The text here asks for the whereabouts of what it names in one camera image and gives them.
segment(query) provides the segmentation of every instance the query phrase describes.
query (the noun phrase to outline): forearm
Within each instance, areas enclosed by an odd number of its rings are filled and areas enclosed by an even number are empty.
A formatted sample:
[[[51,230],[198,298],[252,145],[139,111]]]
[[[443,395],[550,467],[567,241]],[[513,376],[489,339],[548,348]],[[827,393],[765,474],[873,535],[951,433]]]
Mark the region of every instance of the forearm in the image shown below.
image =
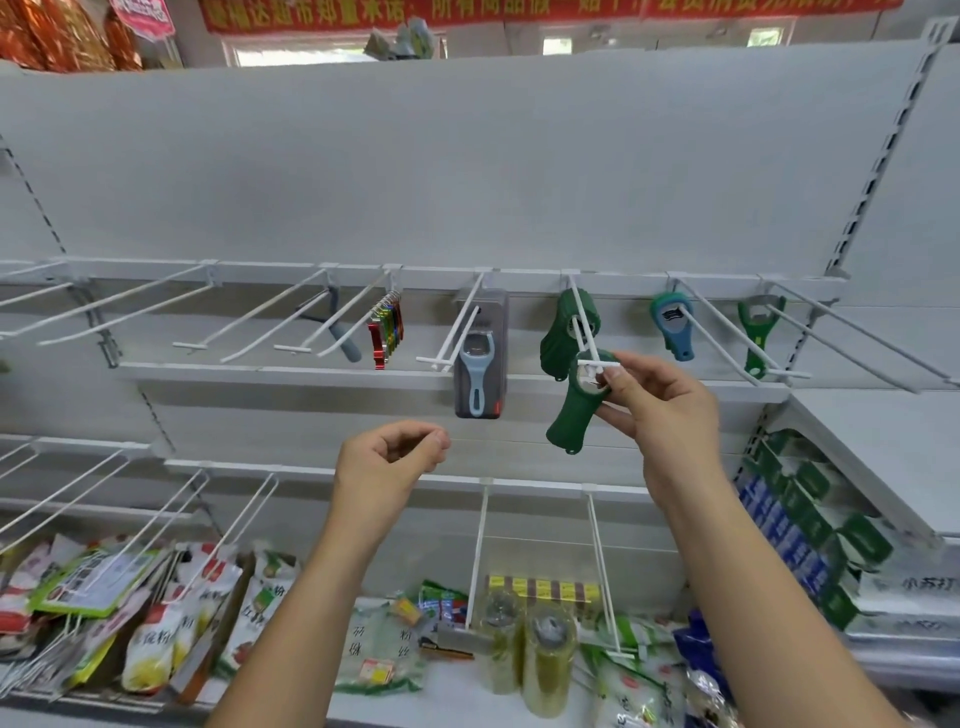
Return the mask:
[[[323,722],[370,556],[324,532],[207,728],[314,728]]]
[[[730,485],[665,509],[744,722],[751,728],[902,728]]]

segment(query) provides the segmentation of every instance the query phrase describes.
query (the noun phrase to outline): hand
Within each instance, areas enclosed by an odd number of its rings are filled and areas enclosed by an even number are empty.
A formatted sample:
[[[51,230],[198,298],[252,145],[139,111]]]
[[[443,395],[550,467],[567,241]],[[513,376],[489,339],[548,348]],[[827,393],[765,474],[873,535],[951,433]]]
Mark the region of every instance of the hand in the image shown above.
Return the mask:
[[[446,459],[450,438],[430,423],[403,420],[343,443],[325,532],[372,551],[400,517],[417,480]]]
[[[716,397],[699,380],[663,359],[614,352],[622,367],[604,370],[613,390],[597,416],[633,438],[643,453],[643,477],[661,508],[673,498],[725,479],[720,463]]]

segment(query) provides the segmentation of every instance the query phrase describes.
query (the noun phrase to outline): window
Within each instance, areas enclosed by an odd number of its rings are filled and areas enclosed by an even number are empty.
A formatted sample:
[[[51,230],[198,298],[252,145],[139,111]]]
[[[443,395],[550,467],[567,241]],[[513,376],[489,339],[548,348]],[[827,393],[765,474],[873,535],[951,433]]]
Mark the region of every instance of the window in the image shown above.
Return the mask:
[[[750,31],[750,38],[747,40],[747,47],[753,48],[754,46],[759,45],[780,45],[781,40],[783,40],[783,28],[754,28]]]
[[[546,37],[543,39],[543,54],[545,56],[568,56],[573,53],[573,38]]]
[[[364,55],[367,36],[232,39],[224,41],[228,65],[252,68],[264,65],[310,65],[372,61]],[[446,58],[446,40],[437,37],[437,55]]]

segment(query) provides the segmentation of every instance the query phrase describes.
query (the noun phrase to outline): left hand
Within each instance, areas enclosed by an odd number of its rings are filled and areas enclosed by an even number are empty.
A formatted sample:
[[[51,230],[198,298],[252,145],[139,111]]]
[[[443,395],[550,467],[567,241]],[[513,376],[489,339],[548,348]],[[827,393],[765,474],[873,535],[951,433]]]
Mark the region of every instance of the left hand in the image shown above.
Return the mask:
[[[363,547],[379,546],[417,480],[445,461],[449,447],[442,427],[413,420],[351,437],[337,458],[325,531]]]

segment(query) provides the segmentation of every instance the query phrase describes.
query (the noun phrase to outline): green bottle opener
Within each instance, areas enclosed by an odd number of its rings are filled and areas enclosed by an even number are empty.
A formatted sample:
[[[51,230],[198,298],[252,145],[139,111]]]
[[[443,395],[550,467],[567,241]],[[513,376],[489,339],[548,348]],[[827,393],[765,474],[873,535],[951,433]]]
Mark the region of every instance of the green bottle opener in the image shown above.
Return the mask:
[[[786,298],[770,294],[751,296],[736,305],[736,313],[740,317],[743,330],[747,332],[750,340],[764,351],[767,351],[767,336],[780,319],[780,316],[766,307],[767,305],[773,306],[777,311],[783,311],[783,307],[786,306]],[[747,365],[744,370],[748,375],[763,379],[763,376],[767,373],[767,364],[747,349]]]
[[[617,358],[610,352],[600,350],[600,361],[616,361]],[[568,455],[575,455],[584,447],[584,436],[587,434],[587,425],[600,404],[610,393],[610,387],[588,391],[577,376],[580,359],[589,359],[589,352],[583,352],[570,360],[567,369],[569,383],[566,387],[566,398],[560,414],[546,431],[546,439],[558,448],[566,450]]]
[[[597,315],[597,309],[590,294],[583,288],[579,291],[590,332],[596,336],[600,330],[600,316]],[[540,341],[540,368],[557,381],[566,379],[570,371],[570,361],[580,351],[577,345],[577,334],[573,330],[573,317],[578,315],[573,289],[567,288],[557,299],[557,315],[550,330]]]

